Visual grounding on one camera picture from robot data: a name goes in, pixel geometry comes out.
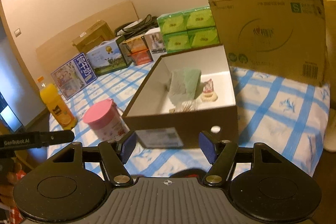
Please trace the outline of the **orange juice bottle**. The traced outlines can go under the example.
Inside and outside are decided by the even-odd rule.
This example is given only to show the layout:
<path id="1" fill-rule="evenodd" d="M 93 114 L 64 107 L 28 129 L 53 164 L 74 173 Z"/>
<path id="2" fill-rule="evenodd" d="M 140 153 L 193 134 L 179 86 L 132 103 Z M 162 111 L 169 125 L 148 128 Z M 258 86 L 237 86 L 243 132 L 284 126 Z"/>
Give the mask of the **orange juice bottle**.
<path id="1" fill-rule="evenodd" d="M 73 129 L 77 119 L 59 94 L 57 87 L 52 83 L 47 84 L 43 76 L 39 77 L 37 82 L 41 86 L 40 97 L 58 124 L 64 130 Z"/>

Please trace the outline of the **cow picture milk box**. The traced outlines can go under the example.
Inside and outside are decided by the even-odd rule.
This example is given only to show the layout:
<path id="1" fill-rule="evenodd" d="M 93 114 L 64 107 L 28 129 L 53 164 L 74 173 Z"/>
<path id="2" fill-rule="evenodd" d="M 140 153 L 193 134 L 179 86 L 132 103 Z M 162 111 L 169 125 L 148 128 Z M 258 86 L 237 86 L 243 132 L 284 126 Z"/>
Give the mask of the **cow picture milk box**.
<path id="1" fill-rule="evenodd" d="M 120 47 L 124 41 L 123 35 L 117 36 L 100 43 L 85 54 L 96 76 L 125 69 L 131 64 L 126 50 Z"/>

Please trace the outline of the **brown cardboard box behind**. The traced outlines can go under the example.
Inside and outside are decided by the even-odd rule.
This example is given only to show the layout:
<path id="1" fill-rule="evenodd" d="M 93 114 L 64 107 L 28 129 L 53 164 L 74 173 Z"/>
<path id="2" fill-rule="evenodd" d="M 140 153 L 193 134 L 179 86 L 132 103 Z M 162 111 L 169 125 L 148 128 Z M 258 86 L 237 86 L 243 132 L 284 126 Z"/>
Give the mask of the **brown cardboard box behind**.
<path id="1" fill-rule="evenodd" d="M 84 31 L 80 36 L 72 40 L 72 45 L 80 53 L 88 53 L 102 42 L 115 38 L 114 33 L 104 20 L 98 20 L 93 26 Z"/>

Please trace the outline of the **light green towel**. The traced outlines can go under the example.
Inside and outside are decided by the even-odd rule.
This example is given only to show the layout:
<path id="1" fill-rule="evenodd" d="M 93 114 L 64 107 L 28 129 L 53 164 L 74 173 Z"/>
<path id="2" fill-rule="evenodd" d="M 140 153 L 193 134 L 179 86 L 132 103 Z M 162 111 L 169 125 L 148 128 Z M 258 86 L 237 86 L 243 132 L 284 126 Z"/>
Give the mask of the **light green towel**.
<path id="1" fill-rule="evenodd" d="M 187 100 L 193 100 L 198 88 L 198 84 L 201 80 L 202 72 L 200 69 L 185 68 L 184 70 L 184 82 L 186 89 Z"/>

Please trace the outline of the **large cardboard box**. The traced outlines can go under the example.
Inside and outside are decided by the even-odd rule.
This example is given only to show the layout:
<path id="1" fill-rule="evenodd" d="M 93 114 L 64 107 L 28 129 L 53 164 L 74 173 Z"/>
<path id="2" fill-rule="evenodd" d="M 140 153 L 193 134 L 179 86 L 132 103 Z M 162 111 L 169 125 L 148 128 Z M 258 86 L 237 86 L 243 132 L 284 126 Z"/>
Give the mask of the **large cardboard box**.
<path id="1" fill-rule="evenodd" d="M 230 65 L 323 83 L 323 0 L 208 0 Z"/>

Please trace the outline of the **cotton swabs plastic bag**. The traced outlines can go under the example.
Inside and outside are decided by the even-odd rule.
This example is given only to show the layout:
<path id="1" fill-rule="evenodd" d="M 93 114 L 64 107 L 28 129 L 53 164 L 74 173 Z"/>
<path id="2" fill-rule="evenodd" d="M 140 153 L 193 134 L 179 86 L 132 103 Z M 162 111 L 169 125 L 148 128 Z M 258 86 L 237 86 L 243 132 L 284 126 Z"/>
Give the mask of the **cotton swabs plastic bag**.
<path id="1" fill-rule="evenodd" d="M 177 106 L 169 110 L 169 113 L 185 113 L 196 111 L 198 109 L 198 103 L 196 100 L 189 100 L 179 102 Z"/>

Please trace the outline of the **wooden headboard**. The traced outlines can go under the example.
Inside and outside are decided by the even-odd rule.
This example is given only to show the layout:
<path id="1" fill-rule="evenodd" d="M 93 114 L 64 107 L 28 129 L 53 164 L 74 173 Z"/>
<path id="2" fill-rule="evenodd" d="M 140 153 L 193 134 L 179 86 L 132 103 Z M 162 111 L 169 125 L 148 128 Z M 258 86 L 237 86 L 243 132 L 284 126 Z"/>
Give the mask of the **wooden headboard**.
<path id="1" fill-rule="evenodd" d="M 138 15 L 133 2 L 124 1 L 77 22 L 37 47 L 39 70 L 31 75 L 35 80 L 41 76 L 47 81 L 52 80 L 51 73 L 79 53 L 73 45 L 74 40 L 87 36 L 88 30 L 99 21 L 104 21 L 114 32 L 122 24 L 136 20 Z"/>

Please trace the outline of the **white wall switch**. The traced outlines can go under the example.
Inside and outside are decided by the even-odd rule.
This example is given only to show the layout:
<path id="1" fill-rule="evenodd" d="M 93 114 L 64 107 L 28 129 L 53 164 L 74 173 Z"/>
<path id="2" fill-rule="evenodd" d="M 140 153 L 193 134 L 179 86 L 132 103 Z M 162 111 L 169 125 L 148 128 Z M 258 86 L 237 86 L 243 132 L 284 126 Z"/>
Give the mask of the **white wall switch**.
<path id="1" fill-rule="evenodd" d="M 18 37 L 21 34 L 21 29 L 18 28 L 17 30 L 15 30 L 14 34 L 15 34 L 16 37 Z"/>

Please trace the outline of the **blue milk carton box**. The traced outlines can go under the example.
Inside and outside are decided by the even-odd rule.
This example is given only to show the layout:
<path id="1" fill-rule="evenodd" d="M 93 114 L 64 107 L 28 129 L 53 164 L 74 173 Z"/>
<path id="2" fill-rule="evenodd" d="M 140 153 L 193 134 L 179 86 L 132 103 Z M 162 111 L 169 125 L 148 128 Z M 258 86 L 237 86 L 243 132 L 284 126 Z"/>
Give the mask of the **blue milk carton box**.
<path id="1" fill-rule="evenodd" d="M 79 53 L 61 65 L 51 73 L 51 77 L 66 100 L 78 94 L 97 79 L 84 53 Z"/>

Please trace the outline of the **grey microfibre cloth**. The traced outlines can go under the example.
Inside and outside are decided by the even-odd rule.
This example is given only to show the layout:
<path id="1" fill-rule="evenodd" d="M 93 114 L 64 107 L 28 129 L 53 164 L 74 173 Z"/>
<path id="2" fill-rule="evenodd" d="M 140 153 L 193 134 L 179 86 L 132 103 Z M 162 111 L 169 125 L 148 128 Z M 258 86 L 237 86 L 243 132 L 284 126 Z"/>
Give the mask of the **grey microfibre cloth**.
<path id="1" fill-rule="evenodd" d="M 184 82 L 184 70 L 177 69 L 171 72 L 168 97 L 173 105 L 187 101 Z"/>

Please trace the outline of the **green tissue pack bundle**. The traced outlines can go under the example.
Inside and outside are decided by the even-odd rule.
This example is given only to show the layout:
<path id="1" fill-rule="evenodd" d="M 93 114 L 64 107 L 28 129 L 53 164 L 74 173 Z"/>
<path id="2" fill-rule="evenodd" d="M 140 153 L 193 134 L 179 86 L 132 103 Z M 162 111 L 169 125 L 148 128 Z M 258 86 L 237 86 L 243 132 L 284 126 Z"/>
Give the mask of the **green tissue pack bundle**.
<path id="1" fill-rule="evenodd" d="M 168 53 L 219 44 L 209 6 L 162 14 L 157 22 Z"/>

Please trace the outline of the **pink hello kitty canister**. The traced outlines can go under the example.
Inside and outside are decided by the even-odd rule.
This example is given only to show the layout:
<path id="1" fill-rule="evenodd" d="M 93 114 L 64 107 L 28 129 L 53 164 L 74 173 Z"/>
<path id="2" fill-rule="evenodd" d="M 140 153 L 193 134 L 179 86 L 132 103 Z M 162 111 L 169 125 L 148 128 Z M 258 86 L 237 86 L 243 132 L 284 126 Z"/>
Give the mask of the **pink hello kitty canister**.
<path id="1" fill-rule="evenodd" d="M 83 122 L 101 141 L 123 138 L 127 129 L 112 99 L 105 99 L 91 106 L 83 116 Z"/>

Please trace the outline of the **orange black gift box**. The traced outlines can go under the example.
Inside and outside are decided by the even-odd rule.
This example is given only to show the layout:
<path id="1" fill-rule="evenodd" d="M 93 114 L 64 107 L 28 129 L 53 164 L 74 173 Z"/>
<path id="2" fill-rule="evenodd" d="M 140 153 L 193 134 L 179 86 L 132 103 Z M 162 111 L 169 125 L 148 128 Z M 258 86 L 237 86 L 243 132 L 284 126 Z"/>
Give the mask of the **orange black gift box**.
<path id="1" fill-rule="evenodd" d="M 126 48 L 127 56 L 132 59 L 134 65 L 144 65 L 153 61 L 143 35 L 129 38 L 121 44 Z"/>

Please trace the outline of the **blue checked bed sheet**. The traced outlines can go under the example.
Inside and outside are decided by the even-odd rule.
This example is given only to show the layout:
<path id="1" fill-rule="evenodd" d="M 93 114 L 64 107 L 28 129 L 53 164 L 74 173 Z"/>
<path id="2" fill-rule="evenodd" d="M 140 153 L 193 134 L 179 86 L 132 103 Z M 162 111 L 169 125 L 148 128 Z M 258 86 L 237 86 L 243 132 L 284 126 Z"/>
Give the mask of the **blue checked bed sheet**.
<path id="1" fill-rule="evenodd" d="M 150 71 L 150 63 L 99 77 L 66 103 L 81 119 L 94 103 L 113 99 L 124 110 Z M 243 147 L 263 142 L 307 174 L 323 151 L 330 111 L 330 88 L 315 87 L 238 67 L 231 68 Z M 137 145 L 126 164 L 132 175 L 168 177 L 184 169 L 208 170 L 199 149 L 145 149 Z"/>

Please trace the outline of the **brown open shoe box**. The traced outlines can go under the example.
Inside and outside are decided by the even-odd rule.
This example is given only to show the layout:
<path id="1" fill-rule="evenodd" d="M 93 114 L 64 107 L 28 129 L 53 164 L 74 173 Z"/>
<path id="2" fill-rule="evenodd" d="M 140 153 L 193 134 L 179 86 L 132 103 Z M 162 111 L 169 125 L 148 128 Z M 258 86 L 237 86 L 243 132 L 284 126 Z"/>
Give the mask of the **brown open shoe box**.
<path id="1" fill-rule="evenodd" d="M 238 141 L 238 108 L 223 45 L 161 56 L 122 118 L 145 148 L 197 148 L 203 131 Z"/>

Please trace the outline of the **white product box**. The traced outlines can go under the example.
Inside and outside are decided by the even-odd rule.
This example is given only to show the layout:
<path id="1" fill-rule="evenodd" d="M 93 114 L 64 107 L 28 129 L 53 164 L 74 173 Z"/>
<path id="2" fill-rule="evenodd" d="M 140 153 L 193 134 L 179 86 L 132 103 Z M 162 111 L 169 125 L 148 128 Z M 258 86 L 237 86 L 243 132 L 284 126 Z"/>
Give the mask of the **white product box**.
<path id="1" fill-rule="evenodd" d="M 144 34 L 144 39 L 154 62 L 156 62 L 160 56 L 167 54 L 163 36 L 159 27 L 148 30 Z"/>

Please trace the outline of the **black red round pad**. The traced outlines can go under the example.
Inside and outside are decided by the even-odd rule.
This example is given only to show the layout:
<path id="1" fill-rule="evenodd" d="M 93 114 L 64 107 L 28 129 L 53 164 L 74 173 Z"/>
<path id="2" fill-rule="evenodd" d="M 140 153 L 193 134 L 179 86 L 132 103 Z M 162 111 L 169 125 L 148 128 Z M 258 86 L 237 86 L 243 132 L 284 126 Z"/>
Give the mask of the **black red round pad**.
<path id="1" fill-rule="evenodd" d="M 199 169 L 199 168 L 190 168 L 181 170 L 177 173 L 174 173 L 170 176 L 170 178 L 188 178 L 188 177 L 196 177 L 200 178 L 201 180 L 204 178 L 206 171 Z"/>

